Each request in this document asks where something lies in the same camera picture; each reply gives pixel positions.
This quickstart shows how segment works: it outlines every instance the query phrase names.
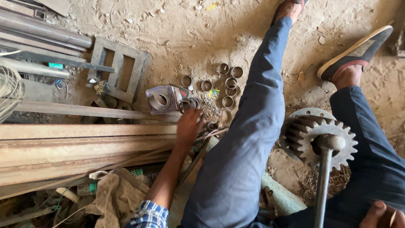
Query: dust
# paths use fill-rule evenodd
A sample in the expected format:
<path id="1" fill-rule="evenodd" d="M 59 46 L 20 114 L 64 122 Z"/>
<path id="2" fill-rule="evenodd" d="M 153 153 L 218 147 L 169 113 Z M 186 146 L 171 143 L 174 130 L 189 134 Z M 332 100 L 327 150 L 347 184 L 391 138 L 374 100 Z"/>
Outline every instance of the dust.
<path id="1" fill-rule="evenodd" d="M 221 90 L 215 101 L 223 109 L 218 121 L 228 127 L 237 111 L 250 62 L 281 0 L 218 0 L 219 4 L 207 11 L 216 1 L 72 0 L 71 16 L 58 19 L 51 15 L 49 20 L 79 34 L 105 37 L 151 55 L 134 104 L 136 110 L 148 111 L 145 90 L 169 83 L 180 85 L 183 75 L 193 73 L 194 97 L 203 100 L 208 96 L 200 89 L 203 80 L 211 80 L 214 88 Z M 316 71 L 363 36 L 392 21 L 400 2 L 309 1 L 290 31 L 284 53 L 281 72 L 286 115 L 306 107 L 331 112 L 328 101 L 336 88 L 331 83 L 320 82 Z M 197 4 L 202 6 L 201 10 L 196 10 Z M 326 32 L 317 31 L 318 26 Z M 321 36 L 325 38 L 324 45 L 318 42 Z M 245 72 L 238 79 L 239 91 L 231 108 L 221 104 L 225 78 L 216 73 L 216 68 L 222 62 L 242 67 Z M 308 68 L 298 80 L 298 74 Z M 378 123 L 398 154 L 405 158 L 404 70 L 405 60 L 390 56 L 383 46 L 364 69 L 361 86 Z M 57 102 L 90 105 L 96 96 L 92 88 L 85 86 L 86 77 L 87 70 L 77 74 L 76 80 L 70 80 L 72 94 L 67 100 Z M 276 181 L 294 194 L 302 195 L 305 188 L 300 183 L 311 172 L 306 165 L 289 158 L 281 149 L 271 153 L 269 165 Z"/>

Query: denim pants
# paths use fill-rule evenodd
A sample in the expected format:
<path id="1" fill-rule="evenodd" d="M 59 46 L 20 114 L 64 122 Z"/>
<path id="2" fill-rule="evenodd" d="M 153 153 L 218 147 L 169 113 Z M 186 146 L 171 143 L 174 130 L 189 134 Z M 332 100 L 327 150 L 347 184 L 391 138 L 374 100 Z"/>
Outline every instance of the denim pants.
<path id="1" fill-rule="evenodd" d="M 313 227 L 313 207 L 270 222 L 256 218 L 260 177 L 285 116 L 280 71 L 291 26 L 291 18 L 284 17 L 267 31 L 229 131 L 198 173 L 182 227 Z M 405 161 L 389 144 L 361 88 L 340 89 L 330 105 L 335 118 L 356 134 L 358 152 L 348 161 L 347 187 L 327 200 L 324 226 L 357 228 L 375 200 L 405 211 Z"/>

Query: hand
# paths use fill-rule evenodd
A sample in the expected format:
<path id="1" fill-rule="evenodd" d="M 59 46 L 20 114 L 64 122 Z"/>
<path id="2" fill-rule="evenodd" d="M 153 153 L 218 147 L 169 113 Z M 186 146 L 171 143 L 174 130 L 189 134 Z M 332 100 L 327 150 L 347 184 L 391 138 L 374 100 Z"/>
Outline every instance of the hand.
<path id="1" fill-rule="evenodd" d="M 205 119 L 200 117 L 201 110 L 195 108 L 186 110 L 180 120 L 177 122 L 177 142 L 176 146 L 191 147 L 193 141 L 197 138 L 205 124 Z"/>
<path id="2" fill-rule="evenodd" d="M 383 217 L 386 212 L 391 212 L 388 214 L 388 219 Z M 384 224 L 387 224 L 384 227 L 391 227 L 391 228 L 405 228 L 405 215 L 402 211 L 394 209 L 390 206 L 385 205 L 382 201 L 375 201 L 374 204 L 370 207 L 369 211 L 367 212 L 364 219 L 361 221 L 359 228 L 377 228 L 379 226 L 379 222 L 384 220 Z"/>

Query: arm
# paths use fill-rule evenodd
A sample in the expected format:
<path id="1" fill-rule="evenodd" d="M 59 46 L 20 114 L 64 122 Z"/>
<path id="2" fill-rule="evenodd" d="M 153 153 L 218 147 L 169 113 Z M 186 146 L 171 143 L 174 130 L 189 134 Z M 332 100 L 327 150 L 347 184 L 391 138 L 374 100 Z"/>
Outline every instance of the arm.
<path id="1" fill-rule="evenodd" d="M 200 114 L 201 110 L 187 110 L 177 122 L 177 140 L 173 151 L 126 227 L 167 227 L 168 210 L 184 159 L 205 124 L 204 118 L 197 122 Z"/>

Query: person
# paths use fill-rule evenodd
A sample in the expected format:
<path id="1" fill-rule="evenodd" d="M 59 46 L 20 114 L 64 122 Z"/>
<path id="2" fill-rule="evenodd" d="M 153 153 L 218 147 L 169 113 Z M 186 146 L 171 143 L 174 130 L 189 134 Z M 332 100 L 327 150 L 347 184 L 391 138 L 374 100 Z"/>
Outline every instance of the person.
<path id="1" fill-rule="evenodd" d="M 206 155 L 184 209 L 181 227 L 313 227 L 309 207 L 265 221 L 257 216 L 260 177 L 285 117 L 281 61 L 292 25 L 307 0 L 286 0 L 252 60 L 239 109 L 229 131 Z M 347 187 L 327 200 L 324 227 L 376 228 L 387 206 L 392 227 L 405 227 L 405 161 L 389 144 L 360 88 L 364 67 L 392 32 L 382 27 L 322 66 L 317 75 L 338 89 L 330 97 L 333 116 L 356 134 L 357 153 L 348 160 Z M 178 122 L 177 143 L 127 227 L 167 227 L 176 179 L 204 120 L 188 110 Z"/>

